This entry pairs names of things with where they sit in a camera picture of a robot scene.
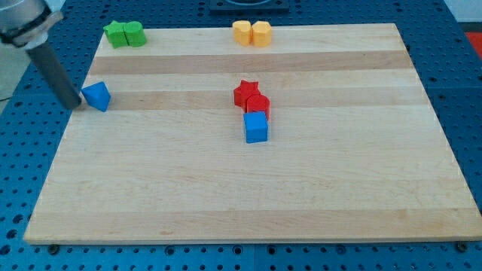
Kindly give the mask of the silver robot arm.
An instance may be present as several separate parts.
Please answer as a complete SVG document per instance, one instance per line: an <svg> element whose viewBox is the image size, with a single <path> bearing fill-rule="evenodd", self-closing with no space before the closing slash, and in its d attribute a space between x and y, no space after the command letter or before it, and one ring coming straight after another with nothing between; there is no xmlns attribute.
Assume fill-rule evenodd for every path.
<svg viewBox="0 0 482 271"><path fill-rule="evenodd" d="M45 0L1 0L1 43L31 50L63 19Z"/></svg>

